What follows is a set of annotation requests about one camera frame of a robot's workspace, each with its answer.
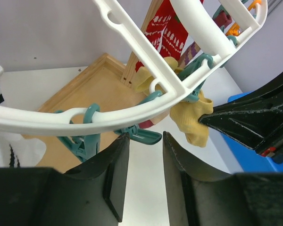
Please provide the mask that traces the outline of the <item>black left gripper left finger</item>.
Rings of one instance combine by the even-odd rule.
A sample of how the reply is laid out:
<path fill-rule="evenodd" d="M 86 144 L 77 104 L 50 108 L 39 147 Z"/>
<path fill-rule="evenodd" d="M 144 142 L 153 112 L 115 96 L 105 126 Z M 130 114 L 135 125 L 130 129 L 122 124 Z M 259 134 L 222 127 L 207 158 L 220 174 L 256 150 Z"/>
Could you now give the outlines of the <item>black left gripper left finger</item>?
<path fill-rule="evenodd" d="M 116 226 L 123 219 L 128 134 L 89 160 L 53 168 L 0 168 L 0 226 Z"/>

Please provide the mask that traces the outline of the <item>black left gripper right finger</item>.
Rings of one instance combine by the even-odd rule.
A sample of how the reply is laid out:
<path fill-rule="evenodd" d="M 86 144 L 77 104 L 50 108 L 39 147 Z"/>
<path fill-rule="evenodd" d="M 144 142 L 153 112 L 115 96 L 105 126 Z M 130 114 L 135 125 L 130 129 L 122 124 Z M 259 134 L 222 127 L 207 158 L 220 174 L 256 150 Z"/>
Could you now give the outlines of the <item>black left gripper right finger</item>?
<path fill-rule="evenodd" d="M 172 226 L 283 226 L 283 173 L 221 171 L 163 133 Z"/>

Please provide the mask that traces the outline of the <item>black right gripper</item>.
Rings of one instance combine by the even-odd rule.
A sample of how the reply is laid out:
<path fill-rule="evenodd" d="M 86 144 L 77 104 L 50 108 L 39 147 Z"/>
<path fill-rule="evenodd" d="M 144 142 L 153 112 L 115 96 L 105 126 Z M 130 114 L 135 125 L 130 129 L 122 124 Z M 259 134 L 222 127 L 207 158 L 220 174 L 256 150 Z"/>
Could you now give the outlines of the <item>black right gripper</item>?
<path fill-rule="evenodd" d="M 255 91 L 229 97 L 199 122 L 282 164 L 283 72 Z"/>

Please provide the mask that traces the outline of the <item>white round clip hanger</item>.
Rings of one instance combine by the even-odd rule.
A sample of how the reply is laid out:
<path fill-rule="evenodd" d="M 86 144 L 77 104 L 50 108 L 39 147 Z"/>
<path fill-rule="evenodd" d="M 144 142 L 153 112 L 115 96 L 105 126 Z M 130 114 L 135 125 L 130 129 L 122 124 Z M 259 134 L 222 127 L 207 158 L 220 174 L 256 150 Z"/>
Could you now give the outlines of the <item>white round clip hanger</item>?
<path fill-rule="evenodd" d="M 244 1 L 221 1 L 219 10 L 230 15 L 241 31 L 239 36 L 226 36 L 200 1 L 171 1 L 178 19 L 203 52 L 186 69 L 177 69 L 177 62 L 158 53 L 116 0 L 97 0 L 95 5 L 106 25 L 123 37 L 142 63 L 132 81 L 135 89 L 149 94 L 161 91 L 162 96 L 123 110 L 95 112 L 92 123 L 87 124 L 83 124 L 87 108 L 62 113 L 7 108 L 7 114 L 2 114 L 15 133 L 60 137 L 99 134 L 152 119 L 183 100 L 195 101 L 203 82 L 263 27 L 268 14 L 265 0 L 251 12 Z"/>

